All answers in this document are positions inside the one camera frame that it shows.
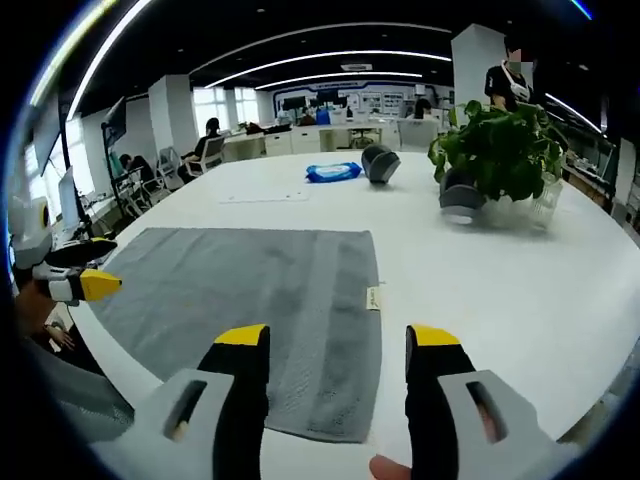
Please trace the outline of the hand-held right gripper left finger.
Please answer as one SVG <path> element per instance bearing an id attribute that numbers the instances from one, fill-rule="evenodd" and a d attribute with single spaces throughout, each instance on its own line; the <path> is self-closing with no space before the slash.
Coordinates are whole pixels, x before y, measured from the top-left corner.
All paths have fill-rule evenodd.
<path id="1" fill-rule="evenodd" d="M 268 415 L 270 329 L 219 335 L 137 407 L 133 424 L 94 452 L 118 479 L 258 479 Z"/>

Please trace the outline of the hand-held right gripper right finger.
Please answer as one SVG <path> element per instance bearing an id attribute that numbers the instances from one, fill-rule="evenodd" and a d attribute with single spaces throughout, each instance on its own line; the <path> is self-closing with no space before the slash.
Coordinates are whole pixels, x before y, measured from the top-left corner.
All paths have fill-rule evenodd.
<path id="1" fill-rule="evenodd" d="M 414 479 L 552 479 L 575 458 L 539 426 L 534 406 L 476 369 L 449 332 L 406 329 L 405 415 Z"/>

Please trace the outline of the person's right hand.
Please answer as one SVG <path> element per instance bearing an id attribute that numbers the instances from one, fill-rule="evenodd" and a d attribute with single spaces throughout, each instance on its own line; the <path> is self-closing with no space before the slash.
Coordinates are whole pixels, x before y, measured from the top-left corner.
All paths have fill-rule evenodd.
<path id="1" fill-rule="evenodd" d="M 369 461 L 369 470 L 376 480 L 410 480 L 411 468 L 392 459 L 375 455 Z"/>

